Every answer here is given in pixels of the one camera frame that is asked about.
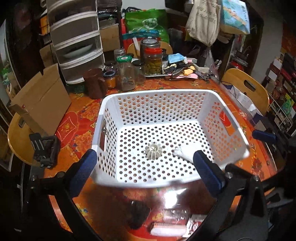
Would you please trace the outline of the white shuttlecock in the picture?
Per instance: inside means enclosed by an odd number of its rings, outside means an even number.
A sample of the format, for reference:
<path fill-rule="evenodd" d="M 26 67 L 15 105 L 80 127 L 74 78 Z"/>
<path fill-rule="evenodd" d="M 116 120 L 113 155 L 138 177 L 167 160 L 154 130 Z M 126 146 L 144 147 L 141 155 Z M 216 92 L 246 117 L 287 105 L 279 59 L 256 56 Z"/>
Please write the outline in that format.
<path fill-rule="evenodd" d="M 149 160 L 155 160 L 161 157 L 163 154 L 163 148 L 160 144 L 152 143 L 145 147 L 145 155 Z"/>

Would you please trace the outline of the right wooden chair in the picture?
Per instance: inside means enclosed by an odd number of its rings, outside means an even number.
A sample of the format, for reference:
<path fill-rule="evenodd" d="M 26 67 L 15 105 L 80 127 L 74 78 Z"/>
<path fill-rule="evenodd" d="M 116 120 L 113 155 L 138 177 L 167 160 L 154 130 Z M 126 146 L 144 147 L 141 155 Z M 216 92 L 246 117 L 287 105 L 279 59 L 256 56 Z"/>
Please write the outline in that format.
<path fill-rule="evenodd" d="M 243 94 L 246 94 L 261 114 L 265 116 L 269 108 L 269 95 L 259 82 L 236 68 L 228 69 L 222 77 L 222 82 L 232 84 Z"/>

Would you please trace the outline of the green lid glass jar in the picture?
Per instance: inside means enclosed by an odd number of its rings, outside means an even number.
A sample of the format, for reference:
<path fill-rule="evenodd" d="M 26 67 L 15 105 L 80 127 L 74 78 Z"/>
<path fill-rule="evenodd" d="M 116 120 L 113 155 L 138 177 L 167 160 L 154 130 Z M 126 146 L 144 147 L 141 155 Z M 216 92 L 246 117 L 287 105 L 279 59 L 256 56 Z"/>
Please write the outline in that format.
<path fill-rule="evenodd" d="M 116 60 L 121 90 L 133 90 L 135 88 L 135 77 L 132 57 L 129 55 L 119 56 Z"/>

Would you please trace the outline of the white blue paper bag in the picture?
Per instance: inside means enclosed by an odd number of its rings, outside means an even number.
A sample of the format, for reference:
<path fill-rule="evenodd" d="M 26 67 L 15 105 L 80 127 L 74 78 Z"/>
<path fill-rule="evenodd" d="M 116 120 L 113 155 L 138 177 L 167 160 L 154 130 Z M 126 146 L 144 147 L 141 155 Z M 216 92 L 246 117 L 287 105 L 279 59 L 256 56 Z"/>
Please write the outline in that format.
<path fill-rule="evenodd" d="M 262 119 L 262 113 L 257 109 L 252 100 L 243 94 L 239 89 L 229 83 L 222 83 L 227 95 L 242 112 L 242 116 L 247 119 L 252 126 L 256 126 Z"/>

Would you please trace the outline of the beige canvas tote bag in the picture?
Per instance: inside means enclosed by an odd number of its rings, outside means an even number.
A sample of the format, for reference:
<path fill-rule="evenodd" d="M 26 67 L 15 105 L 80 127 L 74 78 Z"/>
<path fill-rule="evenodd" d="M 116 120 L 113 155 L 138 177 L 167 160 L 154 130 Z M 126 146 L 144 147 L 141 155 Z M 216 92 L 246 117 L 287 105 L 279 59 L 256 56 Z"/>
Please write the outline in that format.
<path fill-rule="evenodd" d="M 189 36 L 211 47 L 220 31 L 221 8 L 221 1 L 194 1 L 186 23 Z"/>

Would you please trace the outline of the white perforated plastic basket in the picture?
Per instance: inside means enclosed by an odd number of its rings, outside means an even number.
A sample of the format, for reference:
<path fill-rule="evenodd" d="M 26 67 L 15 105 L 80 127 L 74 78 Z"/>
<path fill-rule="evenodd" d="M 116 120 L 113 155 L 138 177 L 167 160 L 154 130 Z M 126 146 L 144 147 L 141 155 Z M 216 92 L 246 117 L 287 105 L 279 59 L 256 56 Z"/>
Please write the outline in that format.
<path fill-rule="evenodd" d="M 145 147 L 157 143 L 161 157 Z M 212 90 L 168 89 L 112 94 L 98 113 L 92 149 L 92 180 L 119 188 L 156 188 L 200 178 L 191 153 L 201 150 L 221 169 L 249 156 L 238 121 Z"/>

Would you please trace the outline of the green shopping bag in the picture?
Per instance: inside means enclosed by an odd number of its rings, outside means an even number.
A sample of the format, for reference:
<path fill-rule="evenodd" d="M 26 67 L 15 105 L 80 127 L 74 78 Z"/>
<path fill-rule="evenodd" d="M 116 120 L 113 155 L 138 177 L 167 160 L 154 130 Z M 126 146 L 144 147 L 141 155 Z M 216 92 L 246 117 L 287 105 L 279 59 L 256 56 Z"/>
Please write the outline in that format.
<path fill-rule="evenodd" d="M 161 41 L 170 42 L 168 18 L 165 9 L 148 9 L 125 13 L 125 24 L 129 33 L 158 32 Z"/>

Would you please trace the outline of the brown cardboard box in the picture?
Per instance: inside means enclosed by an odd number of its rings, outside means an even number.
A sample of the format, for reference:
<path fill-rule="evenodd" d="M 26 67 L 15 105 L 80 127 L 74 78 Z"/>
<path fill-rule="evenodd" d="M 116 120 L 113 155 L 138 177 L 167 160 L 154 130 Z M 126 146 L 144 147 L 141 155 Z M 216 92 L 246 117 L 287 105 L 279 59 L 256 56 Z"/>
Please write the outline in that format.
<path fill-rule="evenodd" d="M 55 134 L 70 104 L 57 64 L 36 74 L 11 101 L 12 109 L 34 133 L 42 136 Z"/>

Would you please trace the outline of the wooden chair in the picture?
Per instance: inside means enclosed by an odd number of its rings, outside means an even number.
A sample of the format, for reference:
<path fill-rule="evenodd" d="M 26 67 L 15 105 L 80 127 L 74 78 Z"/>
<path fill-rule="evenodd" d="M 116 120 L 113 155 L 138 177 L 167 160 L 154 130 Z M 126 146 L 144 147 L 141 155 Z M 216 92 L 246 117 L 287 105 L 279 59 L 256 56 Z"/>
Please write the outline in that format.
<path fill-rule="evenodd" d="M 236 68 L 228 69 L 222 77 L 222 82 L 232 84 L 243 94 L 246 94 L 261 114 L 265 116 L 269 108 L 269 95 L 259 82 Z"/>
<path fill-rule="evenodd" d="M 23 118 L 15 113 L 8 129 L 8 144 L 13 154 L 28 165 L 33 163 L 34 149 L 31 145 L 29 134 L 32 130 Z"/>

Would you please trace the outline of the left wooden chair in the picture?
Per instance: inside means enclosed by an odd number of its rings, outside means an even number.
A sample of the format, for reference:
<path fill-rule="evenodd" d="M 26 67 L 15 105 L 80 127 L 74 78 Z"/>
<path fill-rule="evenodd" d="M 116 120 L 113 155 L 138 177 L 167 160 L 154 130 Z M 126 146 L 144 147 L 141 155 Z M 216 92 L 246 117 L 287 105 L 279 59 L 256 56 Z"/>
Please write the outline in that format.
<path fill-rule="evenodd" d="M 31 145 L 29 134 L 32 130 L 23 118 L 15 113 L 8 129 L 8 144 L 13 154 L 28 165 L 33 163 L 34 149 Z"/>

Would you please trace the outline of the small amber jar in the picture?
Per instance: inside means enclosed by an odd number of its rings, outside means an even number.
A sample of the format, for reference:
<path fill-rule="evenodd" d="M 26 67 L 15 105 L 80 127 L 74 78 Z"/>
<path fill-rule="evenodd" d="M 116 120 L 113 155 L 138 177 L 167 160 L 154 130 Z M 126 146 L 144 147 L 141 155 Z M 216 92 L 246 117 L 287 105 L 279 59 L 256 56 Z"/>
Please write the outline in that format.
<path fill-rule="evenodd" d="M 116 72 L 114 70 L 104 72 L 103 78 L 105 79 L 109 89 L 114 89 L 116 87 Z"/>

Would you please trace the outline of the blue illustrated tote bag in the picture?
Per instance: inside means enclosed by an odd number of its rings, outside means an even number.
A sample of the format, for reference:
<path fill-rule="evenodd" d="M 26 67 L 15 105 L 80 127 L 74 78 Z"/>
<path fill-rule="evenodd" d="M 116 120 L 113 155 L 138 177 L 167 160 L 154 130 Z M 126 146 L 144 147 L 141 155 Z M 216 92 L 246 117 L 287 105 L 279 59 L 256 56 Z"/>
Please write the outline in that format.
<path fill-rule="evenodd" d="M 220 28 L 224 33 L 250 34 L 250 22 L 246 3 L 238 0 L 222 0 Z"/>

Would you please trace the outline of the black phone clamp holder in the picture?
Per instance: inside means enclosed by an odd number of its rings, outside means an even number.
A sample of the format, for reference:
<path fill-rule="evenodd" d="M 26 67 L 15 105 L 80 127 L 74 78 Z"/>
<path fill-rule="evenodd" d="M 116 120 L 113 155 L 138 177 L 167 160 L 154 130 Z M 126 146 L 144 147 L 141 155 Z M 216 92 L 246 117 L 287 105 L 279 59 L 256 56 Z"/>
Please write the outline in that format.
<path fill-rule="evenodd" d="M 40 163 L 40 167 L 51 169 L 56 166 L 61 146 L 58 137 L 32 133 L 29 138 L 34 149 L 33 159 Z"/>

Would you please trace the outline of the red lid pickle jar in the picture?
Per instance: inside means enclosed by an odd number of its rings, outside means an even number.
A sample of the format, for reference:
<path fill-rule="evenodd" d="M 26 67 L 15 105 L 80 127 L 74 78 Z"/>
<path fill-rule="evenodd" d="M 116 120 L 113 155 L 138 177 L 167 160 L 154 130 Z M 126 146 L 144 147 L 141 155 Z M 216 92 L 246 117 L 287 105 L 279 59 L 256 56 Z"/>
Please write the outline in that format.
<path fill-rule="evenodd" d="M 144 66 L 146 75 L 162 74 L 162 49 L 145 48 Z"/>

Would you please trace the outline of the stacked grey drawer tower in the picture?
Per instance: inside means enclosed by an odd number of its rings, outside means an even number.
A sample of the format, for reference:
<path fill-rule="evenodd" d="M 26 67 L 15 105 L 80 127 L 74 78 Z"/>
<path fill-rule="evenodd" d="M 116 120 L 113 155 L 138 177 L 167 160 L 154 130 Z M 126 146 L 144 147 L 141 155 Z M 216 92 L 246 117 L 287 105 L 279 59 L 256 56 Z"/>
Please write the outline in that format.
<path fill-rule="evenodd" d="M 90 69 L 104 69 L 97 1 L 47 1 L 50 36 L 67 84 L 84 81 Z"/>

